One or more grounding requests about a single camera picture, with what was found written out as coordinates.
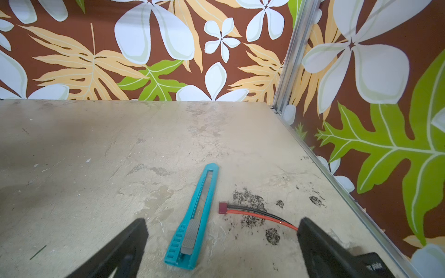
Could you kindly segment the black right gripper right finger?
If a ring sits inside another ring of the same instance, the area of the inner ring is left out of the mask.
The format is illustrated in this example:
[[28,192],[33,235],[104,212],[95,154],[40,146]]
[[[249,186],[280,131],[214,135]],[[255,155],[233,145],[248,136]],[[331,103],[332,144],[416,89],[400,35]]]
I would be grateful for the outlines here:
[[297,238],[311,278],[394,277],[377,253],[352,255],[307,217],[300,221]]

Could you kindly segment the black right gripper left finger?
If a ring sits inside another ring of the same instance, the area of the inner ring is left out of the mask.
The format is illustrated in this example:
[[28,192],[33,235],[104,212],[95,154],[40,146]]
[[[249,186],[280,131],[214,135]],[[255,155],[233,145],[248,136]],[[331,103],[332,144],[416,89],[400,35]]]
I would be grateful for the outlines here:
[[135,278],[148,236],[146,220],[143,218],[134,220],[68,277]]

